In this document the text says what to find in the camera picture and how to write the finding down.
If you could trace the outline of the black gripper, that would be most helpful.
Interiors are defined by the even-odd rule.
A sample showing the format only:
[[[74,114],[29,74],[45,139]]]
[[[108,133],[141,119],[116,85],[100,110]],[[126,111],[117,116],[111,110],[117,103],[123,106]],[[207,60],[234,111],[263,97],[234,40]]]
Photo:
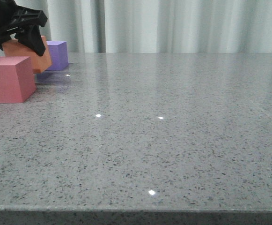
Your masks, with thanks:
[[[46,50],[39,26],[44,27],[48,18],[43,10],[31,9],[16,4],[14,0],[0,0],[0,50],[2,44],[11,40],[7,31],[21,28],[15,34],[19,43],[43,56]]]

